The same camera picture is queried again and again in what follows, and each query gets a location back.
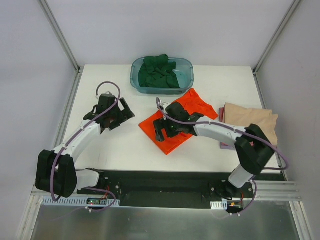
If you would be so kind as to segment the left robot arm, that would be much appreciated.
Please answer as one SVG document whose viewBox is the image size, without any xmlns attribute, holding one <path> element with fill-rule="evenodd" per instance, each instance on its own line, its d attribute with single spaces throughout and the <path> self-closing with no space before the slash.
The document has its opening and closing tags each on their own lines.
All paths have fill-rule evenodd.
<svg viewBox="0 0 320 240">
<path fill-rule="evenodd" d="M 135 117 L 126 100 L 107 92 L 88 112 L 74 133 L 52 150 L 38 155 L 35 187 L 38 190 L 68 198 L 74 191 L 89 188 L 99 195 L 105 191 L 102 174 L 95 169 L 77 170 L 75 163 L 88 145 L 105 130 L 112 131 Z"/>
</svg>

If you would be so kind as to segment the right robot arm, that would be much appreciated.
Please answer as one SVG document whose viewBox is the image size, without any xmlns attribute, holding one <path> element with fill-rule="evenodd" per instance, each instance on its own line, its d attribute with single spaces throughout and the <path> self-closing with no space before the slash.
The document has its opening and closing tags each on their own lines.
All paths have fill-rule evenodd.
<svg viewBox="0 0 320 240">
<path fill-rule="evenodd" d="M 275 147 L 256 124 L 243 127 L 222 123 L 199 112 L 189 114 L 180 103 L 161 102 L 159 98 L 156 105 L 162 114 L 153 122 L 156 141 L 165 141 L 163 132 L 168 138 L 184 133 L 210 138 L 236 150 L 239 165 L 224 184 L 230 197 L 241 194 L 244 184 L 259 175 L 275 153 Z"/>
</svg>

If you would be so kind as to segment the orange t shirt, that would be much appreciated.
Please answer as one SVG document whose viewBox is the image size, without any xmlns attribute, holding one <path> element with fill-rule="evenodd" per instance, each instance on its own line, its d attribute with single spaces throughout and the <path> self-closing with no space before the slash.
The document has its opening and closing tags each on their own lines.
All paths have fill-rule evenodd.
<svg viewBox="0 0 320 240">
<path fill-rule="evenodd" d="M 182 97 L 178 98 L 176 102 L 180 103 L 189 114 L 197 112 L 213 120 L 216 120 L 219 116 L 211 105 L 200 98 L 194 88 L 190 88 Z M 179 133 L 177 136 L 170 138 L 164 133 L 164 141 L 156 141 L 156 130 L 153 122 L 162 117 L 163 114 L 158 110 L 155 114 L 142 121 L 139 127 L 165 155 L 168 155 L 193 135 Z"/>
</svg>

